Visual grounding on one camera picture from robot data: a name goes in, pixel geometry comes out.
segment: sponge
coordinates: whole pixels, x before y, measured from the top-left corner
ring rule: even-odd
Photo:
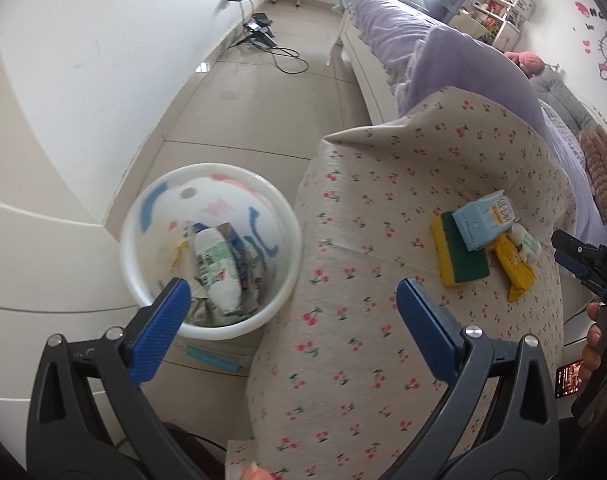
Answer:
[[[441,213],[432,221],[430,228],[437,246],[443,285],[473,282],[490,276],[485,251],[466,248],[451,211]]]

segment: bed frame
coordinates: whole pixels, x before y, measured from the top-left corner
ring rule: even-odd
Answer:
[[[342,46],[347,52],[368,108],[370,120],[376,126],[397,118],[397,102],[390,92],[388,77],[381,62],[359,39],[360,34],[361,32],[352,24],[348,13],[344,12],[335,44]]]

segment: human hand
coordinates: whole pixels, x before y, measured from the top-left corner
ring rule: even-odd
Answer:
[[[586,312],[592,321],[597,320],[599,308],[598,303],[590,303],[587,306]],[[601,336],[601,330],[596,323],[587,331],[586,346],[584,347],[583,352],[581,352],[583,363],[581,364],[581,368],[579,368],[579,378],[582,381],[587,381],[601,364],[601,356],[597,353],[597,350],[595,350]]]
[[[272,480],[272,475],[253,462],[243,472],[241,480]]]

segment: white trash bin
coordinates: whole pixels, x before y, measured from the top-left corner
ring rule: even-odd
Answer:
[[[152,304],[169,281],[176,248],[195,223],[229,222],[261,256],[260,310],[222,327],[183,323],[187,338],[222,340],[264,325],[290,297],[301,260],[301,228],[292,207],[266,179],[227,164],[195,164],[158,178],[134,202],[121,233],[123,276],[139,306]]]

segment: phone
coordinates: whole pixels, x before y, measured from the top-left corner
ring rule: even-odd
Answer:
[[[576,394],[581,386],[579,378],[579,368],[583,360],[575,361],[569,365],[557,368],[557,380],[554,385],[554,397],[560,399],[572,394]]]

